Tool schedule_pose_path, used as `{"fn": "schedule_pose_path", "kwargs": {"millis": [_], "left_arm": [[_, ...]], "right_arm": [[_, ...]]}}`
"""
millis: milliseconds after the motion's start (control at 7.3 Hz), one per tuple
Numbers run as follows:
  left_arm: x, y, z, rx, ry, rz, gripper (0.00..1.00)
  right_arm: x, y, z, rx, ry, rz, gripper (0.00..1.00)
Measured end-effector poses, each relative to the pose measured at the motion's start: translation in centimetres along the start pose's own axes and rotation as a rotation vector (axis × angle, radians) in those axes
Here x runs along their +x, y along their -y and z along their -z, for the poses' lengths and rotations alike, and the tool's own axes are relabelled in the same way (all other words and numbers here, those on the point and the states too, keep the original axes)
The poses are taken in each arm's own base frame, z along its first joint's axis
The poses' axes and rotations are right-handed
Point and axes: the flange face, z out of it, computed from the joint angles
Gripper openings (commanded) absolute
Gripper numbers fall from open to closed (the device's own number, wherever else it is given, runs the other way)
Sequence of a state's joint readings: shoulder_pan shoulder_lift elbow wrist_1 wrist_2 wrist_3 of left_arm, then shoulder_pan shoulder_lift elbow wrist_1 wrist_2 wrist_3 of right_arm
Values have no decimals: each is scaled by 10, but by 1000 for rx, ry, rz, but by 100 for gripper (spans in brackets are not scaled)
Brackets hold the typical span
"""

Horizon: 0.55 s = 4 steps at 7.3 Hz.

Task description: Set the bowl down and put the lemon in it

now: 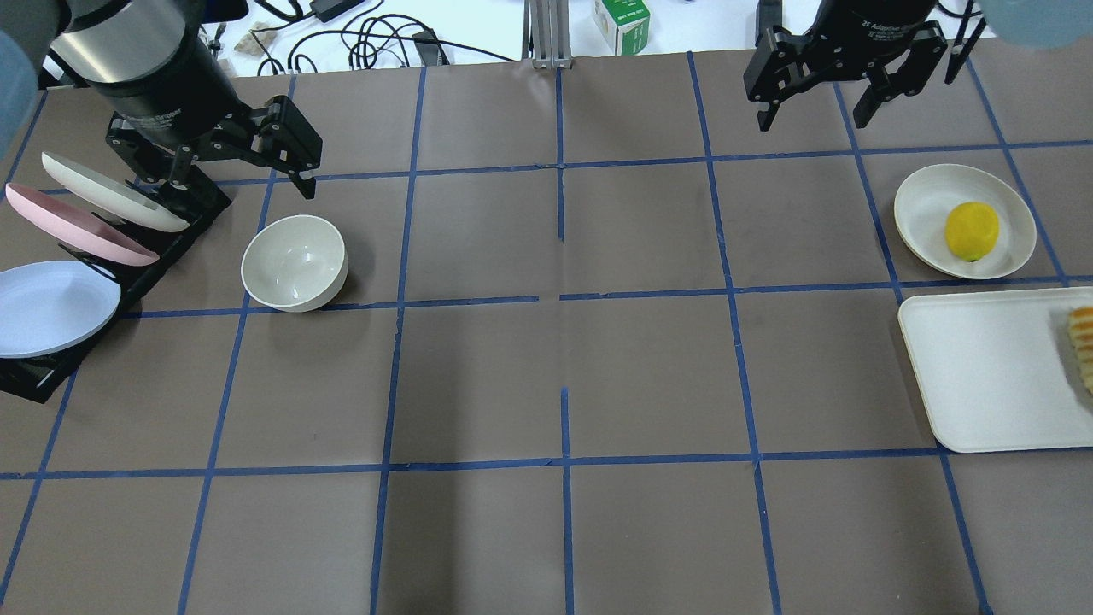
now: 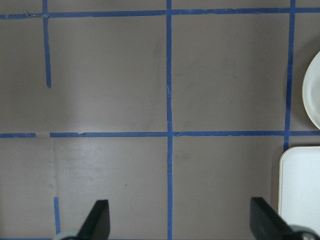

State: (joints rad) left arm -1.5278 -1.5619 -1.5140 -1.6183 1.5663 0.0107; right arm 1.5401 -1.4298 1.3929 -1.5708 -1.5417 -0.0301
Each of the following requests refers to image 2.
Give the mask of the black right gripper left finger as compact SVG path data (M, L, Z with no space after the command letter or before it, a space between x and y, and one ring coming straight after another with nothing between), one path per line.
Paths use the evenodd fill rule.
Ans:
M109 201L97 200L85 219L77 238L80 240L108 240L111 231Z

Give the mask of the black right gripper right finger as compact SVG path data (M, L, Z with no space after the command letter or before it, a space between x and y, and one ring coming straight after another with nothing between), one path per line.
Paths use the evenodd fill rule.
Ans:
M295 232L265 201L250 199L250 230L256 240L295 240Z

